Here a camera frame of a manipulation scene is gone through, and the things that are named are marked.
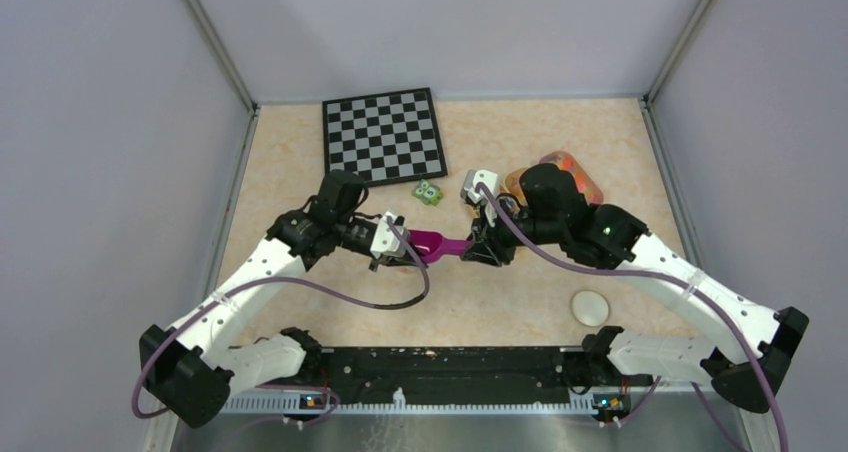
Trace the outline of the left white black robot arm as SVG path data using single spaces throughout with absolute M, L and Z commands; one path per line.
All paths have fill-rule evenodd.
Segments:
M 428 294 L 400 303 L 376 304 L 306 279 L 306 273 L 336 249 L 367 256 L 378 264 L 412 264 L 430 282 L 399 216 L 363 216 L 368 197 L 364 180 L 331 171 L 304 206 L 280 215 L 245 262 L 192 312 L 163 329 L 150 326 L 139 339 L 141 370 L 131 395 L 140 419 L 166 412 L 185 425 L 210 422 L 234 395 L 280 378 L 308 385 L 319 376 L 320 358 L 296 331 L 280 332 L 247 345 L 235 339 L 278 293 L 302 286 L 360 307 L 395 311 L 412 307 Z

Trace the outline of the magenta plastic scoop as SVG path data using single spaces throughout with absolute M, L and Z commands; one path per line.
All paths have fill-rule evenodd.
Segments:
M 438 262 L 445 256 L 461 257 L 472 246 L 471 240 L 447 238 L 434 231 L 411 229 L 409 239 L 425 264 Z

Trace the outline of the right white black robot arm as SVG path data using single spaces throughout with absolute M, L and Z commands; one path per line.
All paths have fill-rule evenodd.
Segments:
M 555 245 L 555 265 L 615 277 L 647 293 L 697 330 L 694 338 L 646 335 L 605 326 L 586 336 L 586 369 L 600 384 L 651 375 L 710 386 L 743 410 L 773 408 L 809 320 L 800 310 L 773 310 L 732 291 L 671 250 L 647 225 L 612 204 L 592 204 L 573 175 L 551 163 L 525 170 L 517 210 L 499 201 L 499 177 L 467 173 L 461 198 L 478 212 L 468 261 L 509 264 L 518 247 L 540 256 Z

